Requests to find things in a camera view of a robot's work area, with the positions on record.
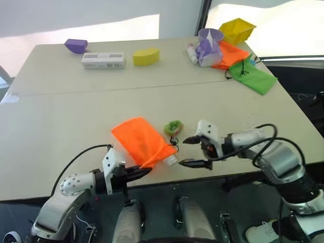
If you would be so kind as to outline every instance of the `yellow container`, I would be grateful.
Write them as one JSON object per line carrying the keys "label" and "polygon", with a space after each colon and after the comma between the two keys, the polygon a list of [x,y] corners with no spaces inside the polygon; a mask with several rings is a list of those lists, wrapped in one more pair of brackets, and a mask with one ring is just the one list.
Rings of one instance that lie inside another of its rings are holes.
{"label": "yellow container", "polygon": [[236,46],[246,41],[255,27],[255,25],[237,18],[223,23],[219,30],[225,35],[224,41]]}

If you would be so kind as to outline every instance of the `floor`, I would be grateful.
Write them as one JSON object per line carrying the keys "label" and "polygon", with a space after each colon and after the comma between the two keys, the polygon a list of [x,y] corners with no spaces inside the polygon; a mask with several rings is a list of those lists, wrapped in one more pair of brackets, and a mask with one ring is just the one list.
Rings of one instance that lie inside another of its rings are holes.
{"label": "floor", "polygon": [[[185,235],[182,229],[173,227],[172,200],[175,196],[188,196],[199,203],[220,243],[228,243],[228,240],[221,230],[219,212],[228,212],[235,220],[241,243],[246,242],[243,233],[248,227],[276,218],[279,196],[274,188],[248,184],[225,193],[221,187],[223,182],[223,179],[212,179],[130,190],[130,197],[145,205],[147,221],[143,239]],[[109,242],[112,238],[123,201],[121,193],[103,195],[99,201],[90,200],[89,208],[78,213],[82,219],[97,225],[97,243]],[[11,230],[18,231],[23,238],[27,236],[38,212],[39,207],[0,204],[0,238]],[[76,224],[80,236],[85,226],[80,222]]]}

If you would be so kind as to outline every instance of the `purple cup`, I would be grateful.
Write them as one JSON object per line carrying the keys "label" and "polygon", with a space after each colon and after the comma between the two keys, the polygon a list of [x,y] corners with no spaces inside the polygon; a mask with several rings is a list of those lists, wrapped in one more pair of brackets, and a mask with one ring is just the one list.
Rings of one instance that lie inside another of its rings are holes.
{"label": "purple cup", "polygon": [[220,43],[223,40],[224,34],[222,32],[220,32],[219,30],[216,30],[216,29],[205,28],[205,29],[201,29],[200,31],[198,31],[199,42],[201,42],[203,39],[207,38],[209,31],[211,32],[212,38],[215,41],[217,41],[217,43]]}

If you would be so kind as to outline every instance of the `white table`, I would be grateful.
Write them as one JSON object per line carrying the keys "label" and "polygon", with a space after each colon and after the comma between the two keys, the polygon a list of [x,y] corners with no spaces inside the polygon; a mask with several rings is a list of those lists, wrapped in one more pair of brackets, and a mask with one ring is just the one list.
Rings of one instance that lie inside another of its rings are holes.
{"label": "white table", "polygon": [[[224,70],[193,65],[186,52],[187,43],[197,37],[89,43],[88,52],[124,52],[124,69],[84,69],[82,55],[70,52],[63,44],[34,48],[10,87],[10,92],[24,95],[138,89],[170,85],[223,82]],[[160,48],[160,61],[150,66],[134,66],[138,49]],[[247,44],[239,47],[252,53]],[[268,71],[262,64],[259,68]]]}
{"label": "white table", "polygon": [[[193,66],[183,47],[194,40],[144,40],[134,42],[134,47],[131,42],[89,45],[91,51],[111,51],[113,45],[119,51],[117,47],[125,44],[131,52],[131,48],[163,48],[161,43],[173,43],[180,55],[165,48],[159,63],[148,67],[128,63],[124,70],[83,70],[80,57],[62,45],[53,45],[55,51],[36,47],[10,88],[19,93],[19,101],[0,105],[0,201],[49,196],[57,176],[76,154],[96,144],[114,144],[110,129],[137,116],[147,119],[161,134],[165,124],[180,119],[185,124],[180,141],[194,134],[202,118],[216,124],[223,136],[273,123],[280,136],[302,148],[307,163],[324,160],[323,138],[278,82],[261,96],[235,80],[224,79],[223,70]],[[50,53],[56,60],[53,69],[46,64]],[[43,69],[37,72],[35,65],[42,63]],[[269,72],[262,63],[258,65]],[[179,160],[203,158],[198,145],[180,143],[179,147]],[[104,155],[104,149],[88,152],[64,176],[101,168]],[[151,173],[129,185],[256,170],[250,160],[239,158],[214,163],[212,171],[158,163]]]}

